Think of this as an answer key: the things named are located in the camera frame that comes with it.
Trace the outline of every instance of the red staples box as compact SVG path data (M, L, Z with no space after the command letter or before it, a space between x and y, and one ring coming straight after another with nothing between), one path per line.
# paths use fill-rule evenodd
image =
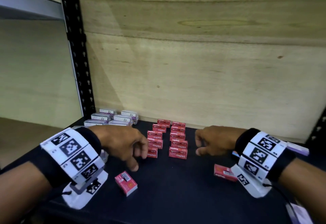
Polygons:
M179 159L186 159L188 154L188 150L184 148L169 148L169 157L179 158Z
M162 131L166 133L166 126L160 123L153 123L153 131Z
M188 142L187 143L180 143L180 142L175 142L175 141L171 141L171 147L174 148L188 148Z
M156 147L148 147L147 157L157 158L158 148Z
M185 123L172 122L172 126L181 126L181 127L185 127Z
M157 119L157 123L164 124L165 127L169 128L171 126L170 120L164 120L164 119Z
M171 131L171 133L170 133L170 141L173 138L184 140L185 139L185 133Z
M116 176L115 181L126 194L126 196L129 196L138 188L136 182L129 176L126 171Z
M163 137L162 131L156 131L156 130L147 131L147 138L162 139L162 137Z
M238 181L238 178L234 176L230 168L220 166L218 164L214 165L214 176L218 176L234 182Z
M158 148L158 149L163 148L163 140L155 139L155 138L147 138L147 140L149 141L149 143L148 143L149 147L154 147L154 148Z
M185 132L185 127L182 126L171 126L171 132L180 132L184 133Z

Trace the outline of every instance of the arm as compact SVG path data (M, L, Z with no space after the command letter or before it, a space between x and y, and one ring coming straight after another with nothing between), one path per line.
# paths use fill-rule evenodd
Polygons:
M223 155L234 150L235 142L246 131L232 127L210 126L196 131L196 154ZM313 216L326 223L326 172L299 159L281 173L278 182L288 189Z
M147 139L132 127L104 125L90 130L110 155L126 161L132 171L139 168L133 155L143 159L147 156ZM47 178L31 162L0 175L0 224L19 220L51 189Z

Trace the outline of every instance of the forearm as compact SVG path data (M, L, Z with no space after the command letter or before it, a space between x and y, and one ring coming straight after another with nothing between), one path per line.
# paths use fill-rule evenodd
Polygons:
M12 223L33 207L51 185L30 162L0 175L0 223Z
M314 217L326 223L326 172L295 159L284 169L279 183L287 188Z

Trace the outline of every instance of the barcode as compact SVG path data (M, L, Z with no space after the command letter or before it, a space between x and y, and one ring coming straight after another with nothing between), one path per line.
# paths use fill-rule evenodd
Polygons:
M225 175L229 175L229 176L233 176L234 177L234 174L232 172L230 172L230 171L223 171L223 173Z
M126 173L121 173L121 176L124 178L125 181L129 181L131 178Z

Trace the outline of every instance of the person's left hand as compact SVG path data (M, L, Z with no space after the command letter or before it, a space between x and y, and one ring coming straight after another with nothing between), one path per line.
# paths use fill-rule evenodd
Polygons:
M147 157L148 140L137 129L116 125L95 125L88 128L99 138L103 149L126 161L131 171L139 168L133 155L143 159Z

